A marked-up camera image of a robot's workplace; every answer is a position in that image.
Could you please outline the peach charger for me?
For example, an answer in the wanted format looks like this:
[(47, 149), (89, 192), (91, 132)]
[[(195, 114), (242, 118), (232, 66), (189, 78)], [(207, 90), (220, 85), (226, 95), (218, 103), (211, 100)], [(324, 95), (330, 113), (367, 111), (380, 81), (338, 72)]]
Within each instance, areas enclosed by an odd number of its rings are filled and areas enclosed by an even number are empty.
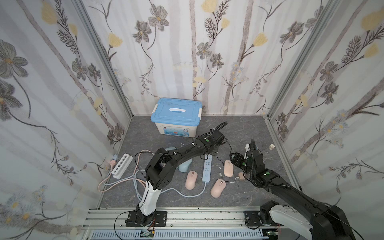
[(244, 173), (239, 173), (239, 180), (244, 181), (245, 179)]

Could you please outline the light blue power strip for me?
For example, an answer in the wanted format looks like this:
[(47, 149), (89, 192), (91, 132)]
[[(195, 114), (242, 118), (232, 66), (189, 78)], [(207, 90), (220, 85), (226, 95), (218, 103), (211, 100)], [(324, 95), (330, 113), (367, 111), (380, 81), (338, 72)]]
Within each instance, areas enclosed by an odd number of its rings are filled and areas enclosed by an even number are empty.
[(209, 183), (211, 179), (211, 169), (212, 169), (212, 155), (206, 155), (203, 168), (203, 183)]

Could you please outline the peach mouse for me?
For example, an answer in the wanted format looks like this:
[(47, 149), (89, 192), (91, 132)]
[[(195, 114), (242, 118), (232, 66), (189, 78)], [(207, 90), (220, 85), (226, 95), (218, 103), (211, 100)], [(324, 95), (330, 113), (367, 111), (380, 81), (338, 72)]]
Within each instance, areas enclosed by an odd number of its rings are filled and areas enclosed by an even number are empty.
[(224, 175), (228, 178), (232, 177), (234, 175), (234, 165), (230, 160), (225, 160), (224, 164)]

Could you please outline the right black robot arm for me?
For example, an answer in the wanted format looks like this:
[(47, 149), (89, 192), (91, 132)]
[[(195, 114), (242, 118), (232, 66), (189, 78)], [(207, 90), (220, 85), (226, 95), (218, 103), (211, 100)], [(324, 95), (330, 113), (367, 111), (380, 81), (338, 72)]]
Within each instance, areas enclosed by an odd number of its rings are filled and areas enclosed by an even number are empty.
[(267, 169), (258, 150), (245, 155), (230, 154), (231, 163), (249, 175), (249, 182), (285, 201), (285, 209), (276, 201), (260, 206), (257, 226), (283, 225), (308, 240), (353, 240), (355, 235), (346, 214), (337, 206), (328, 206), (305, 195), (273, 170)]

